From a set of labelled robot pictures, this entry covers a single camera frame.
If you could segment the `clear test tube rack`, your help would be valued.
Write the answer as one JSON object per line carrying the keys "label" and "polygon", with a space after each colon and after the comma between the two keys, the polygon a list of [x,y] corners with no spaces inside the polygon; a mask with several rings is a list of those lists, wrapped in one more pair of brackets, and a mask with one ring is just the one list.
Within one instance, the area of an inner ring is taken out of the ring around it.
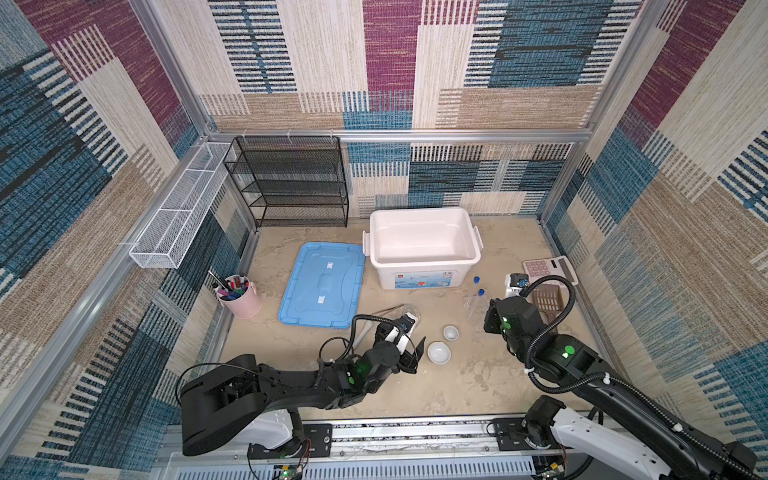
{"label": "clear test tube rack", "polygon": [[467,320],[470,322],[481,321],[484,319],[489,307],[488,296],[483,288],[476,290],[468,295],[464,301],[464,309]]}

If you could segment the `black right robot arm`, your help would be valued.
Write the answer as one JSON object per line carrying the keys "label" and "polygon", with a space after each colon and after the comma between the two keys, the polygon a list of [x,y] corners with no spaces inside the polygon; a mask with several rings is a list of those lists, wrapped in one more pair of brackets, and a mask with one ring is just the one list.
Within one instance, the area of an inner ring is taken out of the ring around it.
{"label": "black right robot arm", "polygon": [[556,333],[523,295],[490,302],[498,334],[542,391],[524,419],[536,447],[577,449],[633,479],[754,479],[756,456],[684,422],[620,377],[580,340]]}

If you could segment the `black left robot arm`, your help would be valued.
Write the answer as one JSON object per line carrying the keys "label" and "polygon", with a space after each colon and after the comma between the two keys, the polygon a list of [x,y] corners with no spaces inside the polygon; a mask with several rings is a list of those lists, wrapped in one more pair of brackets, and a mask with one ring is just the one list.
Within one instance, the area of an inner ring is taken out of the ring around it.
{"label": "black left robot arm", "polygon": [[425,342],[400,333],[365,354],[314,371],[280,371],[240,355],[180,389],[182,452],[198,456],[235,438],[259,415],[277,410],[345,409],[376,393],[392,374],[415,374]]}

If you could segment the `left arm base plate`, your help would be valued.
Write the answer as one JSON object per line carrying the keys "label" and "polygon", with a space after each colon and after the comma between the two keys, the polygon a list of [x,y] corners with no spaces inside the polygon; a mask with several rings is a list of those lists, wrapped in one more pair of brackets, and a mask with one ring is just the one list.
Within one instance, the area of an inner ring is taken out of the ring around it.
{"label": "left arm base plate", "polygon": [[248,447],[249,460],[296,459],[308,452],[311,459],[328,458],[331,454],[333,426],[330,423],[304,425],[302,430],[283,446],[267,449],[259,444]]}

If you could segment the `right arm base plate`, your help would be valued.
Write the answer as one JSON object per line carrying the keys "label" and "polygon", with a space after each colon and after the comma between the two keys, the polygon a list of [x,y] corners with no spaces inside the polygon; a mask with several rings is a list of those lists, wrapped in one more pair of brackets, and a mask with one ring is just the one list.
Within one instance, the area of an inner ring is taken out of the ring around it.
{"label": "right arm base plate", "polygon": [[518,417],[495,418],[490,423],[490,434],[496,439],[501,452],[535,450],[529,438],[527,421]]}

